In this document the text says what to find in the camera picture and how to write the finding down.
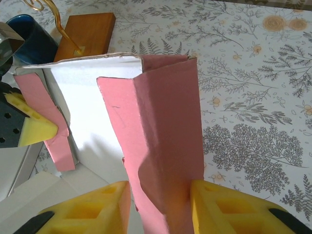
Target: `folded pink cardboard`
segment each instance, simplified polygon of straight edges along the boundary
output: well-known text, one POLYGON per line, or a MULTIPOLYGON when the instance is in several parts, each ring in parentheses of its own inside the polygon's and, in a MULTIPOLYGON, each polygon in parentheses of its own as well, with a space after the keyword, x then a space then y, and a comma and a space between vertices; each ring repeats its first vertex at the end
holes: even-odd
POLYGON ((97 83, 144 232, 190 234, 190 183, 204 178, 196 59, 141 58, 141 75, 101 77, 97 83))
POLYGON ((63 115, 53 103, 40 77, 35 74, 15 76, 27 104, 58 126, 57 135, 44 143, 58 171, 74 170, 75 164, 68 142, 68 127, 63 115))

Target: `yellow foam block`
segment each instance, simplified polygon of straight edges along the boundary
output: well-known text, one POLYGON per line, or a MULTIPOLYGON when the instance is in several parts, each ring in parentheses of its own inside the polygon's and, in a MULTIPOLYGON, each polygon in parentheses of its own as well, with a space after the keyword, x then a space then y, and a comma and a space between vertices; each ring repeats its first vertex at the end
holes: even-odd
POLYGON ((57 125, 30 108, 23 101, 23 97, 13 93, 6 94, 5 98, 8 103, 29 116, 29 118, 25 118, 19 138, 19 146, 31 145, 55 137, 58 132, 57 125))
POLYGON ((125 234, 130 185, 120 181, 43 210, 54 216, 37 234, 125 234))
POLYGON ((282 207, 204 180, 193 180, 195 234, 293 234, 269 209, 282 207))

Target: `blue cup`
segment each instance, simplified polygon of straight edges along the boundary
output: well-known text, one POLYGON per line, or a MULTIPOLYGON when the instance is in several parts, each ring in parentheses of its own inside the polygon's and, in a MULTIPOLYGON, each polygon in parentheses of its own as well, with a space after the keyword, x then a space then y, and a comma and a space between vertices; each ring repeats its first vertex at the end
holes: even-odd
POLYGON ((53 62, 58 44, 34 18, 18 15, 7 24, 25 40, 14 54, 21 62, 28 65, 53 62))

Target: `gold metal rod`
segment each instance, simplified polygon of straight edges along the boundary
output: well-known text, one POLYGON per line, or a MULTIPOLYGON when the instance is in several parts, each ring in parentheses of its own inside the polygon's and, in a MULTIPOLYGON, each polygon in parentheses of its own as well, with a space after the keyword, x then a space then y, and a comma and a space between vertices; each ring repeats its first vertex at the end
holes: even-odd
MULTIPOLYGON (((42 11, 44 9, 43 4, 39 0, 30 0, 30 3, 27 0, 23 0, 28 6, 33 8, 36 11, 42 11), (40 8, 35 7, 35 3, 37 2, 40 5, 40 8)), ((55 24, 58 29, 58 31, 65 37, 66 40, 68 40, 72 45, 75 47, 76 51, 82 55, 82 50, 79 48, 79 46, 67 35, 65 30, 63 29, 60 21, 60 14, 58 8, 55 6, 54 2, 52 0, 42 0, 45 4, 48 5, 48 7, 51 9, 54 18, 55 18, 55 24)))

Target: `wooden block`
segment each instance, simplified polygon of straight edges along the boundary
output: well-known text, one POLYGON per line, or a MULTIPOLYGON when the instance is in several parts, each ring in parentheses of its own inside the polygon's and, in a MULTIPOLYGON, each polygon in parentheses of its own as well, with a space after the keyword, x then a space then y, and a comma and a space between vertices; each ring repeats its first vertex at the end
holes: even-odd
POLYGON ((113 13, 70 16, 65 27, 68 36, 83 50, 82 55, 64 37, 61 39, 54 62, 84 56, 106 54, 115 24, 113 13))

